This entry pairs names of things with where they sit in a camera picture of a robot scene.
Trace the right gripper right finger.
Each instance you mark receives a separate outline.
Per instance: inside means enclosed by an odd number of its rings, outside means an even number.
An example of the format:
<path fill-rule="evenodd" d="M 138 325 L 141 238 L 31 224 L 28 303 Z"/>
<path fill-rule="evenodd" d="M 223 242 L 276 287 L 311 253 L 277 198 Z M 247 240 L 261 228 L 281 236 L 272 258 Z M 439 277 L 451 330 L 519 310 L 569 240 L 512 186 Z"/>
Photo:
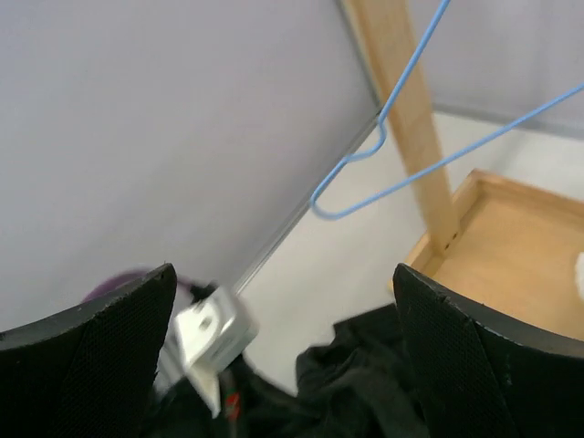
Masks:
<path fill-rule="evenodd" d="M 392 283 L 432 437 L 582 436 L 582 341 L 509 317 L 405 264 Z"/>

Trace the black striped shirt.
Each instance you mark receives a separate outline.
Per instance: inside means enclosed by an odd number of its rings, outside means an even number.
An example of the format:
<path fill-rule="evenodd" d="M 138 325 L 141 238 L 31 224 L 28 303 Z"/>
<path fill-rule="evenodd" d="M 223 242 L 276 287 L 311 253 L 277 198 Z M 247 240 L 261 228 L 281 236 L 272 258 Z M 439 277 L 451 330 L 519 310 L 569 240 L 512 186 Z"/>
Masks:
<path fill-rule="evenodd" d="M 297 394 L 239 356 L 222 376 L 213 417 L 186 379 L 155 399 L 142 437 L 427 437 L 395 305 L 337 322 L 328 345 L 297 357 Z"/>

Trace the wooden clothes rack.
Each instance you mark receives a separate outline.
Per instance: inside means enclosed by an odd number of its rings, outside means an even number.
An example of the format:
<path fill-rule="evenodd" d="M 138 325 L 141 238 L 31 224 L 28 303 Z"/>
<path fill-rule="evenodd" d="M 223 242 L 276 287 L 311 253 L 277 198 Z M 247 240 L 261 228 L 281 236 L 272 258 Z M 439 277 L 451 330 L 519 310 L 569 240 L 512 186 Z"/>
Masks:
<path fill-rule="evenodd" d="M 341 1 L 380 99 L 390 96 L 415 38 L 407 1 Z M 389 122 L 408 175 L 442 159 L 431 99 L 415 67 Z M 532 326 L 583 340 L 575 262 L 583 202 L 472 170 L 452 194 L 443 168 L 413 183 L 426 233 L 406 264 L 459 295 Z"/>

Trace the light blue wire hanger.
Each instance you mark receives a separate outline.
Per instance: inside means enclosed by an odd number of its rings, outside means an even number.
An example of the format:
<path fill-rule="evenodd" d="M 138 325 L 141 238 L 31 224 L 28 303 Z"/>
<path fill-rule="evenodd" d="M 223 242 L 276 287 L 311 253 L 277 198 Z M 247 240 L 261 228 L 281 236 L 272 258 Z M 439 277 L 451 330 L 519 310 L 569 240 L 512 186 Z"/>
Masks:
<path fill-rule="evenodd" d="M 355 203 L 355 204 L 349 206 L 348 208 L 343 209 L 339 212 L 328 212 L 328 211 L 324 210 L 323 208 L 321 208 L 318 205 L 318 199 L 323 194 L 325 189 L 337 177 L 337 175 L 340 173 L 340 171 L 346 165 L 348 165 L 350 163 L 359 162 L 362 160 L 369 159 L 374 154 L 376 154 L 381 149 L 381 147 L 384 145 L 384 143 L 388 137 L 388 129 L 385 125 L 385 120 L 388 118 L 388 116 L 390 114 L 390 110 L 392 110 L 393 107 L 395 106 L 396 100 L 400 96 L 402 89 L 406 84 L 406 81 L 411 76 L 412 72 L 414 71 L 414 68 L 418 66 L 418 62 L 422 56 L 423 51 L 426 49 L 427 45 L 429 44 L 430 40 L 432 39 L 433 34 L 435 32 L 435 29 L 439 26 L 439 23 L 442 20 L 443 15 L 445 14 L 446 10 L 448 9 L 450 3 L 451 3 L 450 0 L 443 0 L 439 4 L 439 6 L 437 7 L 435 13 L 433 14 L 432 20 L 430 21 L 429 25 L 426 27 L 425 31 L 422 34 L 420 42 L 418 43 L 418 45 L 414 49 L 413 54 L 410 57 L 408 63 L 406 64 L 403 72 L 399 76 L 396 85 L 393 87 L 385 104 L 382 106 L 381 111 L 379 112 L 379 115 L 378 115 L 377 119 L 375 120 L 376 129 L 378 130 L 378 133 L 379 133 L 379 138 L 378 138 L 377 142 L 374 144 L 374 146 L 372 148 L 370 148 L 366 151 L 354 152 L 352 154 L 348 154 L 348 155 L 344 156 L 335 165 L 335 167 L 328 173 L 328 175 L 321 181 L 321 183 L 317 186 L 317 188 L 311 194 L 311 196 L 309 198 L 309 207 L 310 207 L 310 210 L 317 217 L 324 219 L 324 220 L 328 220 L 328 221 L 336 221 L 336 220 L 342 219 L 350 214 L 354 214 L 355 212 L 359 211 L 360 209 L 365 208 L 366 206 L 371 205 L 373 203 L 376 203 L 380 199 L 382 199 L 386 196 L 392 195 L 393 193 L 398 192 L 402 188 L 409 186 L 409 185 L 413 184 L 414 182 L 417 182 L 418 180 L 421 180 L 422 177 L 425 177 L 425 176 L 429 175 L 430 173 L 435 172 L 435 171 L 443 168 L 444 166 L 461 159 L 465 155 L 485 146 L 488 142 L 494 141 L 495 139 L 503 136 L 504 134 L 508 133 L 509 131 L 517 128 L 519 125 L 527 122 L 528 120 L 535 118 L 539 114 L 541 114 L 547 110 L 550 110 L 553 107 L 556 107 L 557 105 L 564 102 L 565 100 L 570 99 L 583 91 L 583 83 L 580 83 L 576 87 L 568 90 L 567 92 L 556 96 L 555 98 L 544 103 L 543 105 L 541 105 L 541 106 L 529 111 L 528 113 L 522 115 L 521 117 L 507 123 L 502 128 L 495 130 L 492 133 L 484 136 L 482 139 L 480 139 L 472 144 L 469 144 L 468 146 L 462 148 L 459 151 L 456 151 L 455 153 L 447 156 L 446 158 L 442 158 L 441 160 L 439 160 L 438 162 L 436 162 L 434 164 L 431 164 L 425 168 L 422 168 L 420 171 L 416 172 L 413 176 L 408 176 L 407 178 L 405 178 L 401 182 L 398 182 L 398 183 L 390 186 L 387 189 L 384 189 L 380 192 L 377 192 L 377 193 L 373 194 L 372 196 L 369 196 L 369 197 L 365 198 L 364 200 L 359 201 L 358 203 Z"/>

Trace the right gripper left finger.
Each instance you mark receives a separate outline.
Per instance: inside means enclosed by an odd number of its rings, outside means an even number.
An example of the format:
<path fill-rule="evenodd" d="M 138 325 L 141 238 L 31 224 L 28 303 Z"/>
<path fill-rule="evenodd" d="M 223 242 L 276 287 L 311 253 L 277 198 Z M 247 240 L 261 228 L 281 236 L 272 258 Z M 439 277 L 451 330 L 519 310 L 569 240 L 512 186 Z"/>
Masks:
<path fill-rule="evenodd" d="M 170 264 L 1 334 L 4 437 L 136 437 L 177 288 Z"/>

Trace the white shirt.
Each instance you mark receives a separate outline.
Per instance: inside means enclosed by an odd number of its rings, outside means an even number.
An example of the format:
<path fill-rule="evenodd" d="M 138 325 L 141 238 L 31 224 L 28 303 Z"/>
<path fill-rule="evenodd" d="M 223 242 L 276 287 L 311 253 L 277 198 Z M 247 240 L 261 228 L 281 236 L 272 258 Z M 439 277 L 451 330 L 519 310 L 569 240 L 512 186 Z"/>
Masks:
<path fill-rule="evenodd" d="M 574 265 L 575 285 L 579 299 L 584 301 L 584 253 L 578 254 Z"/>

